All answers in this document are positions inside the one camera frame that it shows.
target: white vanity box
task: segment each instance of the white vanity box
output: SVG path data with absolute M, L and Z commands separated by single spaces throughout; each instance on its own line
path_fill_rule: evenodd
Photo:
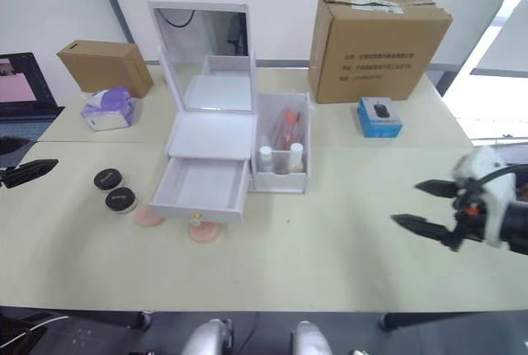
M 248 7 L 151 2 L 160 63 L 177 103 L 167 168 L 150 202 L 162 217 L 216 223 L 243 220 L 248 192 L 303 193 L 310 176 L 308 93 L 257 93 Z M 259 172 L 258 150 L 286 108 L 299 112 L 304 171 Z M 272 152 L 286 161 L 289 151 Z

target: product box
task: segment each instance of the product box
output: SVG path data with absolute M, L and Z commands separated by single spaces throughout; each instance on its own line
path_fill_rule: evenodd
M 57 55 L 84 92 L 123 86 L 144 97 L 153 86 L 136 44 L 75 40 Z
M 402 129 L 390 97 L 363 97 L 357 114 L 366 138 L 395 138 Z
M 432 0 L 319 0 L 309 64 L 315 100 L 406 99 L 451 21 Z

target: open drawer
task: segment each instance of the open drawer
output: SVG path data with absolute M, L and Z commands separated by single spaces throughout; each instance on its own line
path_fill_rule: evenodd
M 248 165 L 247 160 L 173 157 L 150 205 L 167 218 L 242 222 Z

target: table leg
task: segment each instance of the table leg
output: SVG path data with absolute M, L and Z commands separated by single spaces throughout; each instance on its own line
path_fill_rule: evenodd
M 470 314 L 474 314 L 474 312 L 389 312 L 381 315 L 378 326 L 381 330 L 390 332 L 415 324 L 425 324 L 426 322 L 434 322 Z
M 114 324 L 128 329 L 147 330 L 152 317 L 140 311 L 88 311 L 88 310 L 54 310 L 63 315 L 77 316 L 85 320 L 95 320 L 104 324 Z

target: white table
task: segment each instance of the white table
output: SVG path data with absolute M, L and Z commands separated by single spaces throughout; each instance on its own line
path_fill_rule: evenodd
M 450 201 L 413 189 L 448 178 L 468 149 L 316 147 L 306 195 L 250 194 L 241 225 L 196 244 L 184 222 L 144 228 L 116 215 L 92 178 L 119 168 L 148 200 L 160 144 L 41 143 L 57 158 L 0 189 L 4 305 L 91 310 L 467 311 L 528 307 L 528 258 L 467 241 L 459 253 L 397 226 L 452 222 Z
M 121 142 L 164 143 L 176 116 L 176 103 L 167 88 L 163 71 L 150 66 L 154 85 L 141 99 L 135 99 L 134 122 L 129 128 L 92 131 L 81 117 L 86 102 L 81 93 L 63 110 L 39 138 L 39 142 Z
M 140 100 L 143 111 L 130 128 L 92 132 L 80 115 L 84 101 L 66 107 L 39 141 L 165 143 L 175 117 L 175 103 L 159 67 L 150 67 L 154 87 Z M 258 69 L 260 92 L 310 92 L 305 69 Z M 357 103 L 319 105 L 314 103 L 313 144 L 338 147 L 441 147 L 470 145 L 426 76 L 407 101 L 397 101 L 403 122 L 394 139 L 363 137 Z

